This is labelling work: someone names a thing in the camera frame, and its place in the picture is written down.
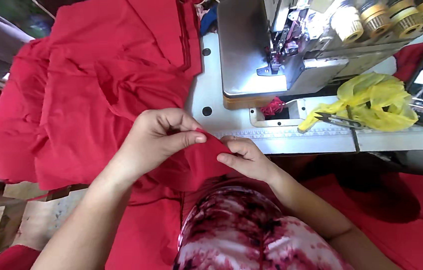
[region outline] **red and white patterned fabric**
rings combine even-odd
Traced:
[[[173,270],[352,270],[307,224],[261,193],[233,186],[199,200],[178,238]]]

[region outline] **left hand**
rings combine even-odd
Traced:
[[[142,112],[107,167],[115,177],[132,184],[168,157],[195,143],[204,143],[203,127],[184,110],[165,108]],[[168,131],[180,131],[167,135]]]

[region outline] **right hand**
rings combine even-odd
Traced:
[[[221,138],[221,142],[237,155],[221,153],[216,159],[244,176],[270,184],[271,181],[286,174],[263,155],[251,139],[224,136]]]

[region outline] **blue fabric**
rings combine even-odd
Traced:
[[[218,5],[213,6],[205,15],[203,15],[200,25],[200,36],[204,36],[208,32],[210,26],[216,21],[217,7]]]

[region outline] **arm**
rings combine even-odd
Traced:
[[[237,155],[222,153],[218,161],[268,183],[294,217],[327,240],[356,270],[399,269],[342,213],[268,160],[250,139],[225,136],[221,141]]]
[[[177,108],[148,110],[136,119],[115,156],[47,243],[32,269],[103,269],[131,186],[165,159],[206,136],[195,119]],[[167,136],[167,131],[182,131]]]

